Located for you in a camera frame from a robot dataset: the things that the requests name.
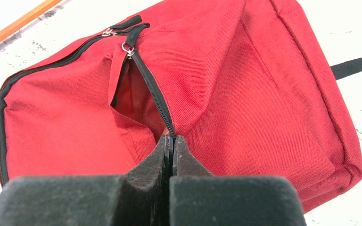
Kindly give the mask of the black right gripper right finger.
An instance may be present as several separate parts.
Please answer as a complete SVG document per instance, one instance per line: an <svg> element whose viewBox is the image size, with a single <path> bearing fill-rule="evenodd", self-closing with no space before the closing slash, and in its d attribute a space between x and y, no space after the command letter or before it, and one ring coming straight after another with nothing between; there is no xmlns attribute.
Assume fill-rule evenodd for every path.
<svg viewBox="0 0 362 226"><path fill-rule="evenodd" d="M213 177L214 175L203 166L190 152L183 136L177 136L173 146L173 176Z"/></svg>

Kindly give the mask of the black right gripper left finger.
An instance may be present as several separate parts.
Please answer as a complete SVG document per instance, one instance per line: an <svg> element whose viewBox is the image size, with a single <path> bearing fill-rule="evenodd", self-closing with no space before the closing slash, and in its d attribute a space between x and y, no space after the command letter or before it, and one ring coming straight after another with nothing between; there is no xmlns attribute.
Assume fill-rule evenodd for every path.
<svg viewBox="0 0 362 226"><path fill-rule="evenodd" d="M169 225L171 136L162 135L153 152L126 175L126 226Z"/></svg>

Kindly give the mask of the red student backpack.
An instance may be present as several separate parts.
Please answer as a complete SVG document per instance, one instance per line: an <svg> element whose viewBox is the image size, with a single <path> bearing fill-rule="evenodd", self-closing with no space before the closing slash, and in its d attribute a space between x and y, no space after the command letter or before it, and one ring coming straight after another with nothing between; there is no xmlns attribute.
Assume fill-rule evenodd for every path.
<svg viewBox="0 0 362 226"><path fill-rule="evenodd" d="M337 79L295 0L164 0L0 89L0 182L121 175L165 130L217 176L276 175L305 212L362 179Z"/></svg>

